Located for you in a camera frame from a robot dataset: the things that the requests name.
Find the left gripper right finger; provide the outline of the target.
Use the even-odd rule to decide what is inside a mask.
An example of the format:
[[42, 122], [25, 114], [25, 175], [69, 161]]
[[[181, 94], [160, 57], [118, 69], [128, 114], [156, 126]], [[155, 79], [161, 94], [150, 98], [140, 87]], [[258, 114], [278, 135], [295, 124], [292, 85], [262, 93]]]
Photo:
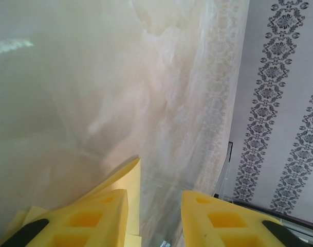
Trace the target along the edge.
[[203, 193], [182, 193], [186, 246], [289, 246], [290, 232], [268, 215]]

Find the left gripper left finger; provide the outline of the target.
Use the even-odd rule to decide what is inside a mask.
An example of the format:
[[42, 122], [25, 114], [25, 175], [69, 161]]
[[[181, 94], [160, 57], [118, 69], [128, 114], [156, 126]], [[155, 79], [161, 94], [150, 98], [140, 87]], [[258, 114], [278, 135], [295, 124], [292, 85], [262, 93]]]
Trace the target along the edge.
[[9, 236], [2, 246], [124, 246], [125, 189], [46, 212]]

